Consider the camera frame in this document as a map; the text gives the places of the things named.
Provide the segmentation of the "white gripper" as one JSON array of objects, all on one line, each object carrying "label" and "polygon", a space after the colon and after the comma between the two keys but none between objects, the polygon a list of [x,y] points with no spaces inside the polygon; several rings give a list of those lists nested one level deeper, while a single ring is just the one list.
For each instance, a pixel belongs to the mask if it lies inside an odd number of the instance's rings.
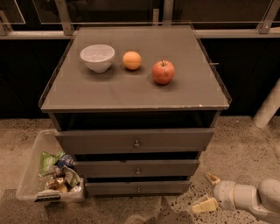
[{"label": "white gripper", "polygon": [[235,210],[235,182],[226,180],[221,181],[220,178],[210,172],[205,173],[204,177],[212,186],[214,186],[214,198],[206,196],[199,199],[192,205],[192,212],[194,214],[213,212],[218,206],[226,210]]}]

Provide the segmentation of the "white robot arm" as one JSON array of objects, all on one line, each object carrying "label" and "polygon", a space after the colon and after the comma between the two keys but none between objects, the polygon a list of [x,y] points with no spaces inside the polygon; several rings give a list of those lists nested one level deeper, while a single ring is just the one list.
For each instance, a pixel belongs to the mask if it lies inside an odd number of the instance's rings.
[{"label": "white robot arm", "polygon": [[258,220],[280,224],[280,182],[267,178],[258,187],[220,180],[211,173],[205,175],[213,187],[213,196],[204,195],[191,205],[194,214],[225,210],[243,210]]}]

